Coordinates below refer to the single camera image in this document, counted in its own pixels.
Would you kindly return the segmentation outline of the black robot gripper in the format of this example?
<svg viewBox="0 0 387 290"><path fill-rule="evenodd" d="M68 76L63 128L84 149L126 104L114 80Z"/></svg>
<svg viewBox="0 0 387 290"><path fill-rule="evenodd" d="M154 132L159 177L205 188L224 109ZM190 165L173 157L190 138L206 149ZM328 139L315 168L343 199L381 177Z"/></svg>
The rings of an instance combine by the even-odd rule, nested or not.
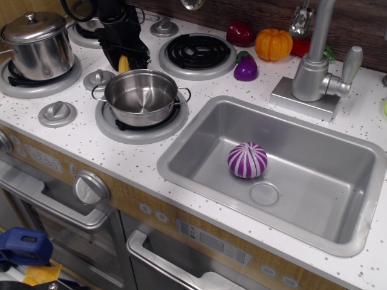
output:
<svg viewBox="0 0 387 290"><path fill-rule="evenodd" d="M118 71L121 55L129 54L130 70L147 69L149 51L140 40L143 9L132 2L95 2L94 9L103 25L96 30L99 44L112 68Z"/></svg>

